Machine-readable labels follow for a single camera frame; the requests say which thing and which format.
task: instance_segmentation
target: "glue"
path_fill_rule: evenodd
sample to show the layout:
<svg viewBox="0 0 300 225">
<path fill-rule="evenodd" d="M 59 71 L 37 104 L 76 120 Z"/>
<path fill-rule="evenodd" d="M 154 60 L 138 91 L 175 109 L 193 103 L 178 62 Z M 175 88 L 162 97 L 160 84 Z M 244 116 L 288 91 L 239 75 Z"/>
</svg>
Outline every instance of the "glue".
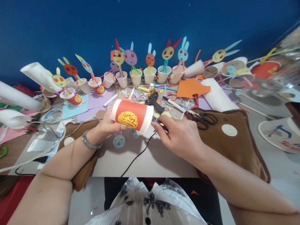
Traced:
<svg viewBox="0 0 300 225">
<path fill-rule="evenodd" d="M 154 90 L 154 84 L 151 83 L 149 87 L 149 97 L 153 94 L 153 90 Z"/>
</svg>

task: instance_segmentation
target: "right hand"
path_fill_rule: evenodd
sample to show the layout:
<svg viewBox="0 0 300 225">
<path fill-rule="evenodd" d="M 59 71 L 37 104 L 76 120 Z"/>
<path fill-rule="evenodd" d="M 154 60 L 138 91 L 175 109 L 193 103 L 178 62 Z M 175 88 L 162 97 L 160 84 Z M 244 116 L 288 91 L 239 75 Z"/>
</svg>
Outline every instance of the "right hand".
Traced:
<svg viewBox="0 0 300 225">
<path fill-rule="evenodd" d="M 206 145 L 199 136 L 196 122 L 179 120 L 166 115 L 158 119 L 168 128 L 169 133 L 166 133 L 157 123 L 151 122 L 151 125 L 168 149 L 187 161 L 196 156 L 201 157 L 201 152 Z"/>
</svg>

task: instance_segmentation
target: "clothing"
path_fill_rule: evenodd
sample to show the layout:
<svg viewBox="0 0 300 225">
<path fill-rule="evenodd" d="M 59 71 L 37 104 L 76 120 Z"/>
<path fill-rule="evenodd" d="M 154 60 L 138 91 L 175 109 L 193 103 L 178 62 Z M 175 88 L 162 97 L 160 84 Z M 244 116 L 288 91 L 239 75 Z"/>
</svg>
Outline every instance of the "clothing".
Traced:
<svg viewBox="0 0 300 225">
<path fill-rule="evenodd" d="M 174 181 L 155 183 L 149 192 L 143 182 L 129 178 L 110 209 L 87 224 L 207 224 L 187 193 Z"/>
</svg>

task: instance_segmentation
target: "black scissors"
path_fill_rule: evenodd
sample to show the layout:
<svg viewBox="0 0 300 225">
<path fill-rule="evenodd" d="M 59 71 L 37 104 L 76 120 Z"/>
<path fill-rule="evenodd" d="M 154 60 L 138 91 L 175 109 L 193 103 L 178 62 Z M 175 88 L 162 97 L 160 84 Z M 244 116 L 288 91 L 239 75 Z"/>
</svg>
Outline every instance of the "black scissors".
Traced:
<svg viewBox="0 0 300 225">
<path fill-rule="evenodd" d="M 209 125 L 215 125 L 219 122 L 218 118 L 210 113 L 196 113 L 190 109 L 188 109 L 187 107 L 185 107 L 183 104 L 181 104 L 181 107 L 184 108 L 188 113 L 193 115 L 193 121 L 195 122 L 201 122 L 201 124 L 204 126 L 199 126 L 197 123 L 197 127 L 200 130 L 208 130 L 209 129 Z"/>
</svg>

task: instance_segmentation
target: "brown heating pad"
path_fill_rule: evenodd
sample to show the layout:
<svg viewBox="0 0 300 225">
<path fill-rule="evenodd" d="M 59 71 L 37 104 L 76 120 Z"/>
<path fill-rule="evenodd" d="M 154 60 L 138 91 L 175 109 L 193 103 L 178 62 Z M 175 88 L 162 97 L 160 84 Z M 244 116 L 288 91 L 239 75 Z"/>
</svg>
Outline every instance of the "brown heating pad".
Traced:
<svg viewBox="0 0 300 225">
<path fill-rule="evenodd" d="M 92 121 L 84 122 L 78 128 L 78 130 L 76 132 L 74 132 L 70 137 L 72 137 L 72 138 L 74 138 L 74 140 L 76 140 L 77 138 L 81 137 L 86 130 L 90 130 L 90 129 L 96 127 L 98 124 L 99 124 L 98 120 L 92 120 Z M 69 124 L 67 124 L 67 126 L 66 126 L 66 128 L 67 128 L 66 136 L 69 135 L 70 133 L 72 133 L 73 131 L 75 131 L 76 128 L 79 125 L 80 125 L 80 123 L 76 123 L 76 124 L 69 123 Z M 64 140 L 65 139 L 63 139 L 59 143 L 58 151 L 64 147 Z M 81 189 L 83 189 L 84 185 L 86 184 L 86 182 L 88 180 L 89 175 L 91 174 L 91 172 L 93 170 L 93 166 L 94 166 L 94 163 L 96 161 L 96 158 L 97 158 L 97 151 L 95 151 L 93 156 L 85 163 L 85 165 L 73 177 L 72 183 L 73 183 L 74 190 L 80 191 Z"/>
<path fill-rule="evenodd" d="M 258 176 L 265 182 L 270 183 L 270 173 L 256 147 L 250 131 L 246 112 L 243 110 L 218 112 L 213 110 L 202 110 L 200 108 L 193 108 L 191 110 L 196 113 L 211 113 L 219 120 L 217 124 L 209 125 L 210 127 L 208 130 L 198 129 L 199 135 L 206 145 L 238 164 L 240 167 Z M 192 120 L 193 116 L 188 114 L 188 119 Z M 230 137 L 224 134 L 221 130 L 221 127 L 224 124 L 234 126 L 237 129 L 237 135 L 235 137 Z M 198 173 L 204 181 L 210 182 L 208 176 L 200 171 L 198 171 Z"/>
</svg>

